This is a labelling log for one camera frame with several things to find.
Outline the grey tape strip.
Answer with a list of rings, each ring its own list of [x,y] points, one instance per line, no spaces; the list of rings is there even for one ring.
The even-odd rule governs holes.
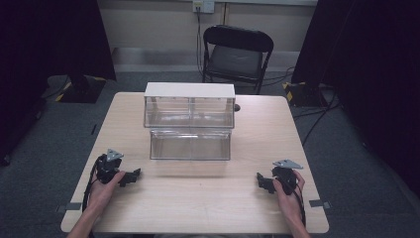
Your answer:
[[[323,207],[324,209],[330,209],[332,207],[329,201],[323,201],[322,199],[309,200],[311,207]]]
[[[79,210],[81,206],[81,202],[70,202],[64,205],[59,205],[55,211],[58,213],[66,213],[69,210]]]

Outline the person's left hand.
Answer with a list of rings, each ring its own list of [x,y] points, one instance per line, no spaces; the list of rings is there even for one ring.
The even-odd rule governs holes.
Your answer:
[[[93,211],[99,215],[105,209],[112,198],[115,188],[118,186],[120,180],[124,177],[125,172],[117,172],[114,177],[106,184],[95,182],[92,185],[90,196],[87,204],[87,210]]]

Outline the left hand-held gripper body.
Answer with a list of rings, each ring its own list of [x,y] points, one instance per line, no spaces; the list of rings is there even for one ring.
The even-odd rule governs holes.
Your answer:
[[[96,161],[96,177],[104,184],[111,181],[119,171],[124,155],[115,150],[108,149]]]

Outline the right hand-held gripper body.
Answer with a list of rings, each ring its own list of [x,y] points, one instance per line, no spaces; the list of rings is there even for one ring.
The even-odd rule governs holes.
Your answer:
[[[297,163],[285,159],[272,163],[274,168],[271,170],[272,175],[281,183],[286,195],[291,195],[297,186],[297,178],[294,169],[302,170],[303,167]]]

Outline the white wall outlet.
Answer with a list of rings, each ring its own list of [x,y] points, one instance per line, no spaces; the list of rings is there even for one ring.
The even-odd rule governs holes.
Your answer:
[[[193,0],[192,11],[194,13],[213,14],[215,12],[214,0]]]

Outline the dark curtain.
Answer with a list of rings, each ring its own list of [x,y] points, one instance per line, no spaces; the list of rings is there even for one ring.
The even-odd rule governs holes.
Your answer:
[[[98,0],[0,0],[0,166],[53,75],[116,78]]]
[[[292,80],[334,86],[367,144],[420,197],[420,0],[317,0]]]

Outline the black folding chair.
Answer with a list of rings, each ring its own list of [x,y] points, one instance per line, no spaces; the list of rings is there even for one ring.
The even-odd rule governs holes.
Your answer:
[[[273,51],[271,37],[257,30],[215,25],[203,34],[202,81],[209,77],[246,82],[261,92],[268,61]]]

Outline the clear drawer cabinet white top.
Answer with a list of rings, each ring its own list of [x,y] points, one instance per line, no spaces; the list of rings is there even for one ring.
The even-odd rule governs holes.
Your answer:
[[[235,127],[233,84],[149,82],[144,98],[146,128]]]

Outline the person's right hand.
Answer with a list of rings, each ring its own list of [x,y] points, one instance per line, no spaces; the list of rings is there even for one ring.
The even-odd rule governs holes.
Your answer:
[[[282,215],[285,218],[286,224],[288,227],[292,224],[305,225],[302,222],[302,191],[303,186],[305,185],[305,180],[298,171],[293,171],[297,178],[297,186],[295,193],[291,195],[286,195],[282,188],[281,183],[275,179],[272,183],[276,189],[277,201],[279,209]]]

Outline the clear plastic drawer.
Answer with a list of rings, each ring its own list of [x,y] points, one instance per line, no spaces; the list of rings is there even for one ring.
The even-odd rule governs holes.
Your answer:
[[[231,131],[219,129],[153,129],[152,160],[229,161]]]

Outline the black stand base striped tape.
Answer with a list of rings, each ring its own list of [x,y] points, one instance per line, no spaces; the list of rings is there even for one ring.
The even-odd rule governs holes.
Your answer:
[[[312,87],[305,82],[282,85],[286,99],[291,106],[295,107],[319,107],[326,108],[328,103],[319,87]]]
[[[69,76],[69,83],[55,99],[61,103],[90,103],[94,104],[106,83],[104,78],[83,74]]]

